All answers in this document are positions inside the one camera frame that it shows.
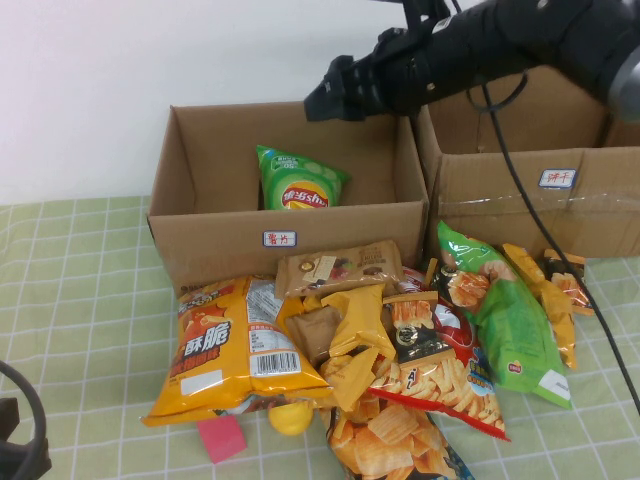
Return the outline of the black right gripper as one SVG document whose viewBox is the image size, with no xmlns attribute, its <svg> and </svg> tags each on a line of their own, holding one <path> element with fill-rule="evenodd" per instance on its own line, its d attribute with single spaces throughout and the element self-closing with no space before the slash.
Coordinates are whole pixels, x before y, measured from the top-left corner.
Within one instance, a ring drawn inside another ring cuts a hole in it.
<svg viewBox="0 0 640 480">
<path fill-rule="evenodd" d="M 431 37 L 430 27 L 390 28 L 369 54 L 337 56 L 322 84 L 304 99 L 306 119 L 363 121 L 379 114 L 414 113 L 420 108 L 418 91 L 426 87 L 425 50 Z"/>
</svg>

